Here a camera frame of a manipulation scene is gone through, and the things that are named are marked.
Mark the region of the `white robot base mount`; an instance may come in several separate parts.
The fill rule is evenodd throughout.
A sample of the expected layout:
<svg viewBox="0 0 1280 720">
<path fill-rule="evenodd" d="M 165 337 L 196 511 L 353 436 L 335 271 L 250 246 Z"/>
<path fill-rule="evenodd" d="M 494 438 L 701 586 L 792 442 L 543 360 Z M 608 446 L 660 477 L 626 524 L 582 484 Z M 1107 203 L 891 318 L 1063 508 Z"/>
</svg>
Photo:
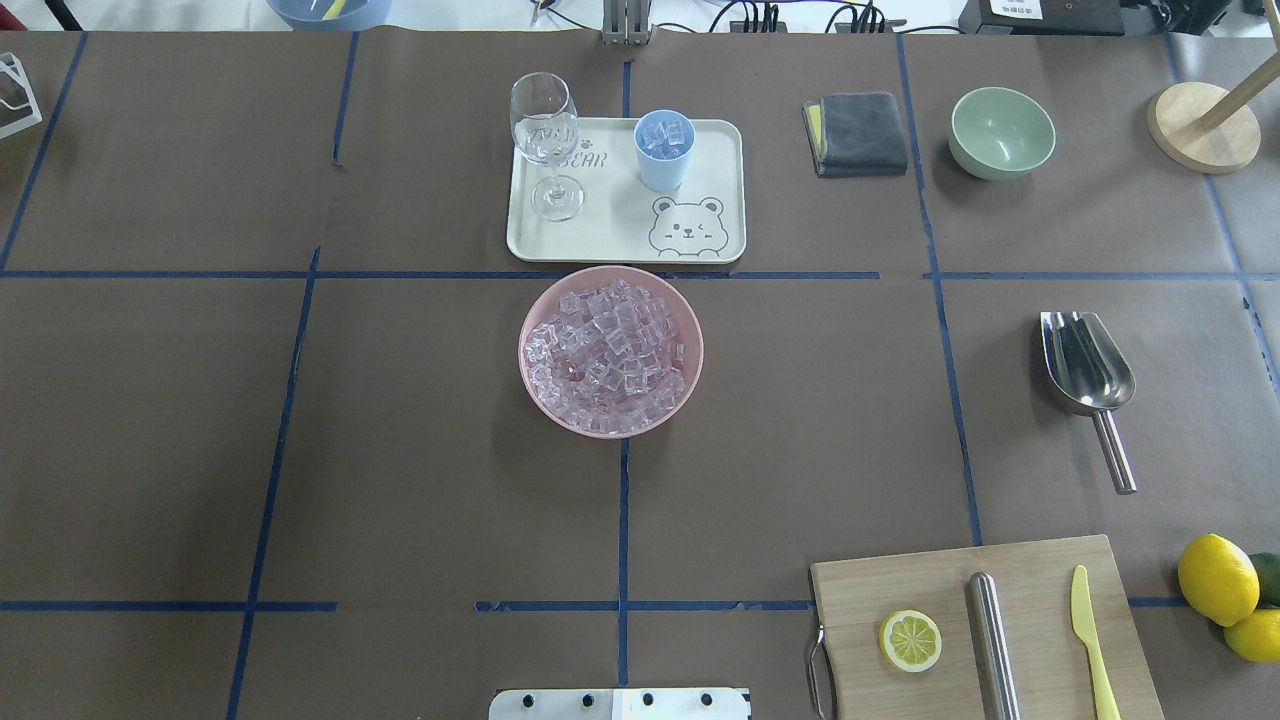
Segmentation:
<svg viewBox="0 0 1280 720">
<path fill-rule="evenodd" d="M 731 687 L 508 689 L 489 719 L 750 719 L 750 692 Z"/>
</svg>

